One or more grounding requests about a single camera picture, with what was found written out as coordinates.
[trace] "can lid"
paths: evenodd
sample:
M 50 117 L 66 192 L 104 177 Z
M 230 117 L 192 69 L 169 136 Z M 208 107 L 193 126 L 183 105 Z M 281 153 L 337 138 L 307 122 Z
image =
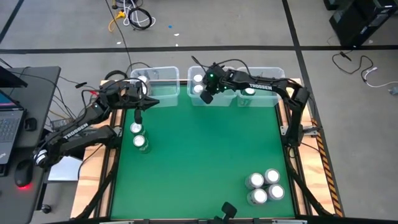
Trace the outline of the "can lid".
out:
M 255 89 L 253 88 L 245 88 L 244 91 L 249 94 L 249 95 L 253 95 L 256 93 Z
M 267 193 L 262 189 L 256 189 L 253 191 L 253 199 L 259 203 L 267 201 Z
M 134 137 L 134 139 L 132 141 L 133 141 L 134 145 L 137 147 L 141 147 L 145 144 L 145 138 L 141 135 Z
M 201 93 L 202 91 L 203 91 L 203 86 L 201 86 L 201 85 L 195 85 L 193 87 L 193 92 L 194 93 Z
M 276 182 L 279 181 L 279 178 L 280 178 L 280 175 L 279 175 L 279 172 L 277 170 L 269 169 L 269 170 L 266 171 L 266 179 L 267 180 L 269 180 L 269 181 L 271 181 L 273 183 L 276 183 Z
M 256 187 L 261 187 L 264 184 L 264 178 L 259 173 L 253 173 L 250 176 L 250 181 Z
M 131 126 L 130 126 L 130 131 L 131 131 L 132 133 L 138 133 L 138 132 L 141 131 L 141 129 L 142 129 L 142 125 L 141 125 L 141 124 L 137 124 L 137 123 L 135 123 L 135 122 L 133 122 L 133 123 L 131 124 Z
M 282 198 L 285 195 L 285 190 L 279 184 L 270 186 L 270 193 L 275 198 Z
M 203 80 L 203 76 L 200 74 L 197 74 L 193 77 L 193 81 L 195 82 L 201 82 Z
M 143 76 L 143 75 L 138 76 L 138 79 L 141 80 L 141 81 L 143 81 L 144 83 L 147 83 L 147 82 L 148 82 L 148 78 L 147 78 L 146 76 Z

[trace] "laptop screen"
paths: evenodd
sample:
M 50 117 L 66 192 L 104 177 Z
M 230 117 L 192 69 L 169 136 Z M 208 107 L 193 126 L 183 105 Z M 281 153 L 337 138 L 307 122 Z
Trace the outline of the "laptop screen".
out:
M 0 108 L 10 108 L 17 106 L 3 92 L 0 91 Z

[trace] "wooden base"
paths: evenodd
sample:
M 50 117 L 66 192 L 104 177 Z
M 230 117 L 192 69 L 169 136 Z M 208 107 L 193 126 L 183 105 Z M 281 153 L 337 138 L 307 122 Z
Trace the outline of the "wooden base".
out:
M 279 107 L 282 114 L 283 124 L 284 126 L 287 126 L 287 120 L 285 116 L 286 113 L 283 103 L 280 102 Z M 109 120 L 110 119 L 100 124 L 97 124 L 97 126 L 107 125 L 109 124 Z M 116 125 L 120 125 L 120 122 L 121 122 L 121 111 L 119 110 L 116 118 Z M 311 116 L 308 107 L 304 111 L 302 124 L 304 126 L 312 125 Z M 305 136 L 303 142 L 305 144 L 308 144 L 309 146 L 318 148 L 316 138 Z M 85 158 L 90 156 L 95 149 L 96 149 L 95 146 L 88 147 L 85 152 Z M 302 161 L 303 172 L 307 187 L 311 190 L 312 194 L 314 194 L 315 198 L 322 204 L 322 206 L 326 210 L 328 210 L 330 213 L 335 213 L 320 153 L 304 145 L 301 145 L 298 150 Z M 90 159 L 88 159 L 81 168 L 80 179 L 78 181 L 78 186 L 75 195 L 75 201 L 73 202 L 72 212 L 70 215 L 71 218 L 79 215 L 83 211 L 83 209 L 88 205 L 88 203 L 96 193 L 100 183 L 100 174 L 104 161 L 104 155 L 105 155 L 105 147 L 102 147 L 96 152 L 95 155 L 93 155 Z M 111 151 L 109 157 L 108 171 L 110 170 L 113 164 L 113 160 L 114 160 L 114 151 Z M 297 184 L 296 184 L 296 192 L 297 192 L 297 199 L 299 202 L 300 213 L 304 215 L 305 214 L 304 201 L 301 190 L 299 189 Z M 100 211 L 101 217 L 106 216 L 106 208 L 108 206 L 108 200 L 109 200 L 109 186 L 103 196 L 102 206 Z

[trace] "concrete floor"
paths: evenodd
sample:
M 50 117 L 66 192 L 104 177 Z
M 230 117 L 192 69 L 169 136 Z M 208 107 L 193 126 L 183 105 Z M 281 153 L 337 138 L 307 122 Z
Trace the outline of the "concrete floor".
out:
M 0 26 L 11 14 L 17 0 L 0 2 Z M 321 0 L 288 0 L 300 45 L 326 46 L 333 37 L 328 12 Z M 293 46 L 289 26 L 280 0 L 147 0 L 144 3 L 156 24 L 146 31 L 122 27 L 129 47 L 174 47 L 216 45 Z M 211 16 L 204 16 L 210 11 Z M 124 47 L 117 30 L 110 34 L 111 20 L 103 1 L 25 0 L 4 40 L 1 49 L 77 49 Z M 398 45 L 398 17 L 388 20 L 372 37 L 368 45 Z M 336 38 L 331 45 L 338 45 Z M 336 182 L 347 217 L 398 220 L 395 209 L 398 196 L 395 188 L 398 156 L 396 114 L 397 98 L 388 93 L 391 86 L 370 88 L 359 73 L 347 75 L 339 71 L 331 57 L 336 51 L 304 51 L 303 56 L 325 130 Z M 299 63 L 292 50 L 225 50 L 196 52 L 131 53 L 133 62 L 152 66 L 176 66 L 180 76 L 187 76 L 194 65 L 190 56 L 203 63 L 240 58 L 249 66 L 280 67 L 287 77 L 301 78 Z M 398 50 L 356 51 L 349 62 L 337 58 L 347 70 L 359 65 L 361 55 L 367 55 L 379 70 L 369 76 L 375 85 L 398 80 L 396 58 Z M 4 54 L 0 57 L 14 67 L 61 66 L 61 76 L 76 82 L 98 86 L 111 70 L 125 70 L 127 55 L 121 53 L 90 54 Z M 78 113 L 82 104 L 74 84 L 58 83 L 66 104 Z M 56 105 L 52 109 L 62 113 Z M 45 203 L 53 205 L 53 213 L 35 213 L 32 223 L 66 220 L 70 214 L 75 184 L 50 185 Z

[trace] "green table surface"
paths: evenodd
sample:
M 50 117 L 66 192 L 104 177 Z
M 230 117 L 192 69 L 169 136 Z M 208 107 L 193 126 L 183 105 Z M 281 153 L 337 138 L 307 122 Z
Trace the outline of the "green table surface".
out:
M 142 115 L 152 151 L 141 154 L 126 113 L 111 218 L 185 219 L 223 215 L 224 202 L 235 218 L 293 217 L 292 196 L 275 109 L 192 106 L 181 87 L 178 106 L 151 108 Z M 281 201 L 252 206 L 244 184 L 253 173 L 280 172 Z

